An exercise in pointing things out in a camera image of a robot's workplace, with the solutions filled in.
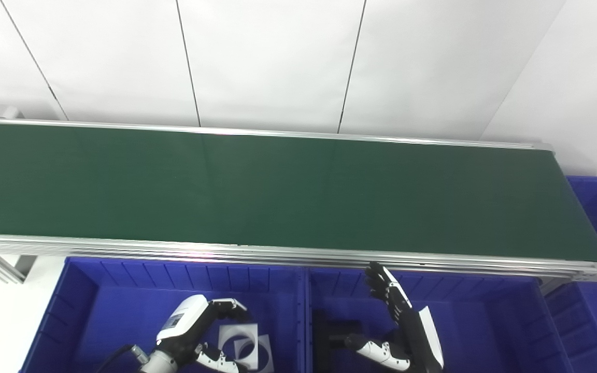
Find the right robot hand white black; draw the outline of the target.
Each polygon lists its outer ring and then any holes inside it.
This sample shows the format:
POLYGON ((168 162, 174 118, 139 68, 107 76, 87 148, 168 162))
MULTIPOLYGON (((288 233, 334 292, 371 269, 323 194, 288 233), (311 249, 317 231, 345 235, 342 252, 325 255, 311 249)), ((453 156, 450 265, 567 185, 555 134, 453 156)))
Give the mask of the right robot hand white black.
POLYGON ((371 261, 365 275, 372 297, 388 307, 400 342, 349 334, 345 347, 391 371, 443 372, 445 359, 429 307, 415 308, 398 279, 379 262, 371 261))

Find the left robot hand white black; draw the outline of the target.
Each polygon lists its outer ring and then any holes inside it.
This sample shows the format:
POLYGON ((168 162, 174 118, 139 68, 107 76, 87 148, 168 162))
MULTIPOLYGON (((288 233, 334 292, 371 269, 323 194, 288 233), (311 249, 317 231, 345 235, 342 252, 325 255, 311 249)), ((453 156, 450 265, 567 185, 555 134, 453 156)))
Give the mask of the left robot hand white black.
POLYGON ((236 299, 207 300, 197 294, 183 300, 159 331, 149 361, 139 371, 177 372, 198 363, 217 372, 247 372, 246 366, 226 356, 222 350, 201 342, 211 325, 225 318, 247 322, 250 314, 236 299))

